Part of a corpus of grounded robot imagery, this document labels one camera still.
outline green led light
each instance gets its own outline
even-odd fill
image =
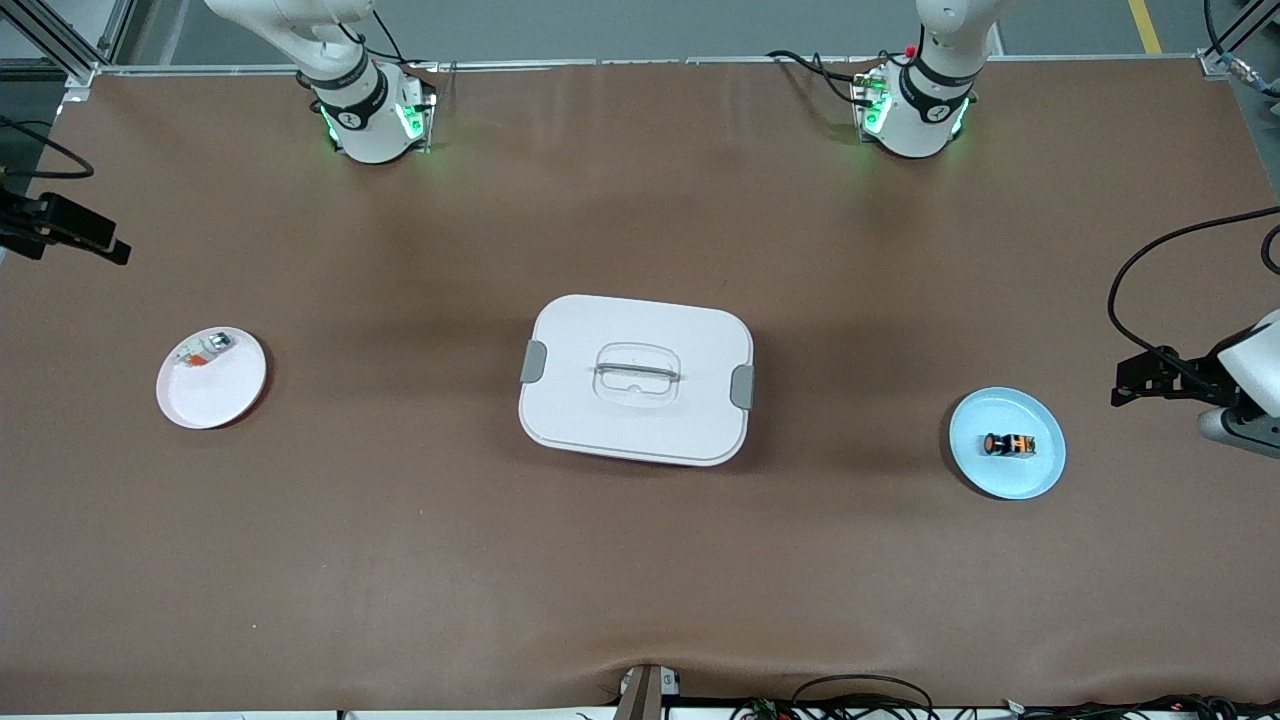
[[[892,105],[893,97],[888,92],[881,92],[879,97],[867,109],[867,119],[863,123],[863,129],[872,135],[878,133],[884,127],[884,117],[888,115]]]
[[[964,104],[960,105],[960,110],[956,113],[956,122],[955,122],[955,124],[951,126],[951,136],[952,137],[955,137],[955,135],[957,132],[960,132],[960,123],[964,122],[964,111],[968,110],[968,109],[969,109],[969,100],[966,99],[964,101]]]
[[[333,127],[333,118],[329,117],[329,110],[325,110],[321,106],[320,108],[320,117],[324,118],[324,124],[325,124],[325,127],[329,128],[329,138],[333,140],[334,145],[342,145],[342,141],[338,140],[338,131],[337,131],[337,128]]]
[[[404,126],[404,133],[408,135],[411,140],[417,140],[422,136],[422,113],[419,113],[412,106],[397,105],[401,111],[401,123]]]

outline white plastic container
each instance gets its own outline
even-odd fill
[[[746,439],[753,352],[723,310],[564,296],[534,324],[520,423],[547,447],[718,465]]]

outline light blue plate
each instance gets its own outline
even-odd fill
[[[1032,457],[998,457],[982,450],[987,433],[1036,438]],[[996,497],[1028,500],[1053,487],[1066,468],[1066,438],[1053,414],[1025,392],[979,389],[951,415],[951,455],[973,484]]]

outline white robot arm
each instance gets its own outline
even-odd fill
[[[374,0],[205,0],[223,18],[278,47],[320,99],[340,150],[387,163],[429,141],[435,94],[397,65],[375,63],[343,32],[374,12]]]
[[[1208,402],[1217,407],[1201,415],[1206,438],[1280,459],[1280,310],[1204,357],[1157,350],[1116,365],[1112,406],[1140,397]]]
[[[991,28],[1021,0],[916,0],[922,42],[906,61],[893,58],[855,90],[863,136],[891,152],[927,158],[960,132],[974,78],[991,56]]]

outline white plate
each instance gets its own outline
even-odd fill
[[[982,450],[987,433],[1036,438],[1032,457]],[[975,486],[996,497],[1030,500],[1048,492],[1066,468],[1066,438],[1048,407],[1025,392],[988,387],[965,397],[951,415],[951,455]]]
[[[232,346],[207,365],[188,368],[174,360],[191,337],[223,332]],[[218,428],[243,415],[266,384],[266,352],[257,338],[237,328],[207,328],[183,338],[160,365],[156,402],[175,424],[204,430]]]

